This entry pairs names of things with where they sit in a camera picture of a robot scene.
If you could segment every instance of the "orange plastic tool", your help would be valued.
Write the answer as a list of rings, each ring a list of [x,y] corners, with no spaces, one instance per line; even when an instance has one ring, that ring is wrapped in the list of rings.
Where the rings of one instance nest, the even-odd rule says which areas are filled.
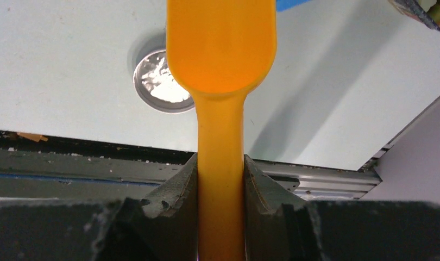
[[[198,115],[199,260],[245,260],[243,104],[276,53],[275,0],[168,0],[167,61]]]

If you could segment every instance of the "metal lid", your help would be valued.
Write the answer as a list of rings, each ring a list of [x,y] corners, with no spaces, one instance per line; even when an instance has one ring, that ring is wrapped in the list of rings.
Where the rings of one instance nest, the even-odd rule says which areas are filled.
[[[151,107],[166,113],[180,113],[194,107],[191,95],[172,77],[167,66],[166,50],[145,56],[134,71],[134,86]]]

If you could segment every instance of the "spoon head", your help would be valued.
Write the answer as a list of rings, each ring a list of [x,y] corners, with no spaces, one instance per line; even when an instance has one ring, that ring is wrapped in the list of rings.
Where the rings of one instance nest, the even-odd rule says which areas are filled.
[[[168,0],[167,61],[189,92],[252,91],[276,53],[275,0]]]

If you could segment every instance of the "orange scoop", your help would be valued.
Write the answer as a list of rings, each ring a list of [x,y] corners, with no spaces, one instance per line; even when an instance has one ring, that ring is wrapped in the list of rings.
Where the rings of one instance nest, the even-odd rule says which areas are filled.
[[[276,53],[275,0],[168,0],[166,54],[198,116],[199,260],[245,260],[243,104]]]

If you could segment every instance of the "white tabletop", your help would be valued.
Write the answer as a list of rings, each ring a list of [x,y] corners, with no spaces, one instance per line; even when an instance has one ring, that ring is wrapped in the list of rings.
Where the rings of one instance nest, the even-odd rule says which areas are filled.
[[[165,7],[0,0],[0,129],[196,151],[195,111],[159,112],[132,83]],[[273,68],[244,108],[253,158],[357,170],[440,95],[440,33],[386,0],[313,0],[277,28]]]

